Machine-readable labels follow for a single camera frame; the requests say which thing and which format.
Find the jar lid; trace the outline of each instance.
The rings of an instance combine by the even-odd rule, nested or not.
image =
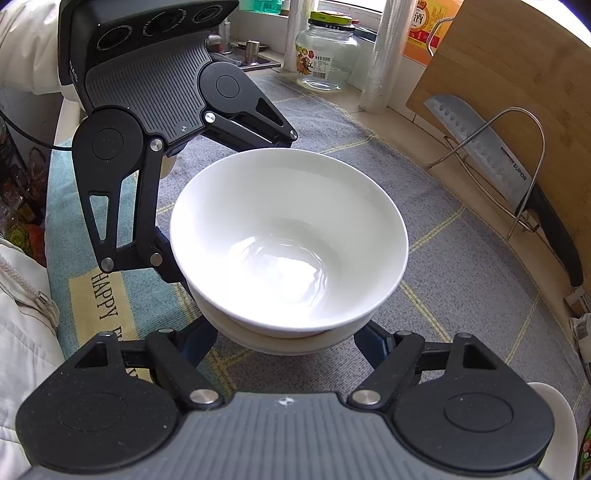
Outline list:
[[[310,19],[322,23],[345,26],[351,25],[351,22],[353,21],[353,19],[348,15],[342,14],[340,12],[332,12],[329,10],[311,12]]]
[[[311,18],[308,20],[308,23],[310,25],[314,25],[315,27],[329,28],[331,30],[340,30],[343,32],[354,32],[355,31],[354,25],[337,25],[334,23],[325,23],[325,22],[321,22],[319,20],[313,20]]]

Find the black knife handle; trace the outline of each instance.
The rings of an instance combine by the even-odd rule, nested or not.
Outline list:
[[[577,247],[538,185],[531,191],[525,210],[533,210],[538,215],[550,246],[569,275],[570,284],[575,288],[580,287],[583,284],[583,267]]]

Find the camera lens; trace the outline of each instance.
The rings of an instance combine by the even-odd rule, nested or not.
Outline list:
[[[146,23],[144,27],[144,35],[147,37],[152,37],[159,33],[172,30],[184,20],[185,15],[187,15],[187,12],[180,8],[162,12]]]
[[[120,25],[109,30],[96,43],[96,49],[105,51],[123,43],[131,35],[132,28],[129,25]]]
[[[212,5],[210,7],[204,8],[195,14],[193,17],[193,22],[196,24],[207,22],[220,14],[222,10],[223,8],[220,5]]]

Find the bowl rim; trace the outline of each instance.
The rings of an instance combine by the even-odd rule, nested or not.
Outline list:
[[[394,207],[394,210],[396,211],[396,214],[398,216],[398,218],[400,219],[400,222],[402,224],[402,231],[404,232],[404,262],[402,265],[402,268],[400,269],[400,273],[398,275],[398,277],[396,278],[393,286],[388,290],[387,294],[384,295],[383,297],[381,297],[378,301],[374,302],[372,304],[372,306],[370,308],[365,309],[363,312],[361,312],[359,315],[355,316],[355,317],[351,317],[351,318],[347,318],[345,320],[339,321],[339,322],[334,322],[330,325],[318,325],[318,327],[310,327],[310,326],[306,326],[306,327],[301,327],[301,326],[278,326],[278,325],[274,325],[274,324],[269,324],[267,322],[262,322],[260,320],[256,320],[256,319],[251,319],[248,317],[245,317],[243,315],[237,314],[227,308],[225,308],[223,305],[220,305],[218,302],[216,302],[214,299],[210,298],[208,295],[205,295],[204,292],[199,288],[199,286],[196,284],[196,282],[192,281],[190,278],[190,275],[187,274],[187,272],[185,271],[185,269],[183,268],[183,266],[180,264],[180,262],[178,261],[178,255],[176,252],[176,249],[174,247],[174,235],[173,235],[173,231],[176,230],[175,225],[177,224],[177,222],[175,221],[175,212],[177,211],[177,203],[178,203],[178,199],[181,197],[181,195],[184,193],[184,191],[189,188],[189,186],[196,181],[197,176],[199,176],[202,172],[206,171],[209,168],[212,168],[215,165],[218,165],[220,162],[228,162],[228,161],[235,161],[236,157],[240,157],[241,155],[244,155],[246,153],[250,153],[253,151],[285,151],[285,148],[281,148],[281,147],[268,147],[268,148],[256,148],[253,150],[245,150],[242,152],[236,152],[233,153],[231,155],[228,155],[227,157],[221,158],[220,160],[217,160],[213,163],[211,163],[210,165],[208,165],[207,167],[205,167],[203,170],[201,170],[200,172],[198,172],[191,180],[189,180],[187,182],[187,184],[183,187],[181,193],[178,195],[177,200],[175,200],[174,202],[174,207],[173,207],[173,211],[171,213],[170,216],[170,246],[171,249],[173,251],[173,255],[174,255],[174,259],[177,262],[177,265],[179,267],[179,269],[181,270],[181,272],[183,273],[183,276],[185,278],[185,280],[191,284],[191,286],[193,288],[195,288],[195,290],[197,290],[197,292],[205,299],[207,300],[211,305],[215,306],[215,308],[218,308],[219,310],[221,310],[222,312],[226,313],[228,316],[230,316],[231,318],[239,321],[239,322],[245,322],[248,323],[250,325],[254,325],[254,326],[258,326],[258,327],[263,327],[269,330],[275,330],[277,332],[322,332],[325,330],[332,330],[338,327],[341,327],[343,325],[346,325],[348,323],[352,323],[355,322],[357,320],[359,320],[360,318],[371,314],[372,312],[374,312],[375,310],[377,310],[377,308],[384,303],[391,295],[392,293],[396,290],[396,288],[398,288],[398,286],[400,285],[400,282],[402,280],[402,277],[404,276],[404,273],[406,272],[406,268],[407,268],[407,264],[408,264],[408,256],[409,256],[409,251],[408,251],[408,231],[406,228],[406,224],[404,222],[404,218],[402,218],[402,214],[400,213],[400,210],[398,210],[398,207],[396,206],[396,204],[394,203],[394,201],[390,198],[390,195],[388,195],[386,193],[386,191],[380,186],[378,185],[378,183],[373,180],[371,177],[367,176],[365,173],[363,173],[362,171],[358,170],[357,168],[353,167],[352,165],[349,165],[348,163],[339,160],[338,158],[334,158],[334,157],[329,157],[328,155],[322,154],[322,153],[318,153],[318,152],[312,152],[309,150],[302,150],[300,148],[289,148],[288,150],[290,151],[295,151],[295,152],[302,152],[305,155],[316,155],[316,156],[320,156],[320,157],[324,157],[325,161],[331,161],[331,162],[336,162],[338,164],[340,164],[341,167],[344,168],[348,168],[350,170],[355,171],[357,174],[362,175],[363,177],[365,177],[367,180],[369,180],[369,184],[372,185],[372,187],[374,187],[375,189],[377,189],[378,192],[380,192],[380,194],[382,194],[387,202],[390,202],[391,206]]]

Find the glass jar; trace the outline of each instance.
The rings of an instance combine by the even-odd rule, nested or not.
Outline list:
[[[312,12],[308,24],[295,38],[297,81],[312,90],[341,90],[361,49],[352,19],[338,12]]]

